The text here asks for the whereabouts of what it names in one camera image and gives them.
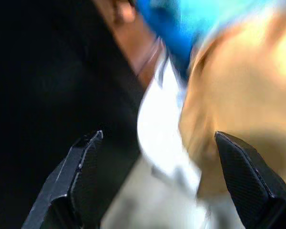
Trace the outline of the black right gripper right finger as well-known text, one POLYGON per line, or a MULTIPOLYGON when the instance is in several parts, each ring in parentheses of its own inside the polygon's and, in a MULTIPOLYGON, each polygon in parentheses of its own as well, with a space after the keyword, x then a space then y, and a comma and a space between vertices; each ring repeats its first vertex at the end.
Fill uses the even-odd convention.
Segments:
POLYGON ((227 189, 247 229, 286 229, 286 183, 255 148, 216 132, 215 140, 227 189))

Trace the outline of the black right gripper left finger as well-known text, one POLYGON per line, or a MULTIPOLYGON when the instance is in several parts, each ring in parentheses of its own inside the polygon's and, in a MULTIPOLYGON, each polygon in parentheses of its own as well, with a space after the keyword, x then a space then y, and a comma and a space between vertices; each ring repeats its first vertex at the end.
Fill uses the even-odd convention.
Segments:
POLYGON ((103 140, 101 130, 78 139, 45 180, 22 228, 82 229, 91 208, 93 166, 103 140))

